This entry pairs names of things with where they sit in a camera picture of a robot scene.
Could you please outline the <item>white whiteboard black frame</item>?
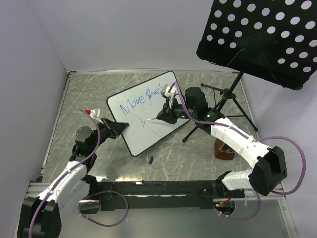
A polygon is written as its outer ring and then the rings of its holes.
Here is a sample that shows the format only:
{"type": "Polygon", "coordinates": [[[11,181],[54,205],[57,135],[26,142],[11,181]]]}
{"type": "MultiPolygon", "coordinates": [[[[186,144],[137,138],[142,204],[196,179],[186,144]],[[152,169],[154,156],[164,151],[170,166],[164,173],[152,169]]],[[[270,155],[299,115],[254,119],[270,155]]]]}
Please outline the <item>white whiteboard black frame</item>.
{"type": "Polygon", "coordinates": [[[189,122],[189,119],[179,119],[172,125],[160,120],[147,120],[162,110],[165,98],[161,91],[176,80],[174,72],[169,71],[107,98],[114,120],[129,124],[122,137],[132,156],[140,155],[189,122]]]}

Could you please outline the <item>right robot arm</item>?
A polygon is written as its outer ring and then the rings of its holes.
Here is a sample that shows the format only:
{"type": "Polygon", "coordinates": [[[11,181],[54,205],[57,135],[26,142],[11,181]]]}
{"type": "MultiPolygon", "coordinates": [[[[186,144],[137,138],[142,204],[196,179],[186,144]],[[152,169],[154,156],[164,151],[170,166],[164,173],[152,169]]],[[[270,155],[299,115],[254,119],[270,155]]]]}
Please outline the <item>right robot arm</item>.
{"type": "Polygon", "coordinates": [[[168,124],[176,124],[178,119],[190,119],[207,134],[219,139],[251,167],[244,171],[228,171],[218,177],[217,194],[228,197],[234,190],[253,189],[267,196],[287,177],[284,152],[256,141],[219,111],[207,106],[205,95],[198,87],[189,89],[186,98],[175,98],[176,88],[165,85],[161,92],[166,99],[163,109],[156,116],[168,124]]]}

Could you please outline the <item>blue marker cap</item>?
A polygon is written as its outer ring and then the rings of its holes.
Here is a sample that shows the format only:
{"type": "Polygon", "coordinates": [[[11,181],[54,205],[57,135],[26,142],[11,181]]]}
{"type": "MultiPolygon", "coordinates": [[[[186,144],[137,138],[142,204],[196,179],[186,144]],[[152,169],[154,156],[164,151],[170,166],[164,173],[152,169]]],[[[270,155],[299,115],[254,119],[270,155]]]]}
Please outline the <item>blue marker cap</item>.
{"type": "Polygon", "coordinates": [[[149,161],[148,161],[148,164],[149,164],[149,165],[150,165],[150,164],[152,164],[153,159],[154,159],[154,157],[153,157],[153,156],[151,156],[151,157],[150,157],[150,159],[149,159],[149,161]]]}

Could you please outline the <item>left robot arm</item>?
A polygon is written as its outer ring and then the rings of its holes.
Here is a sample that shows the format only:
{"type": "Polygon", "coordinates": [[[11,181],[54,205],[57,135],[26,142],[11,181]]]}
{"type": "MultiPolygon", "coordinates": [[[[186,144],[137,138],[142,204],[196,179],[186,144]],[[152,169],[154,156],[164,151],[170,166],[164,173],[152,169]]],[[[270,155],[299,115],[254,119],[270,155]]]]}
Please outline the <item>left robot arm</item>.
{"type": "Polygon", "coordinates": [[[83,126],[76,131],[75,145],[64,170],[37,196],[24,199],[17,228],[19,238],[56,238],[62,217],[82,198],[93,199],[98,193],[97,179],[88,174],[97,158],[96,149],[107,139],[117,139],[128,123],[107,118],[93,121],[95,129],[83,126]]]}

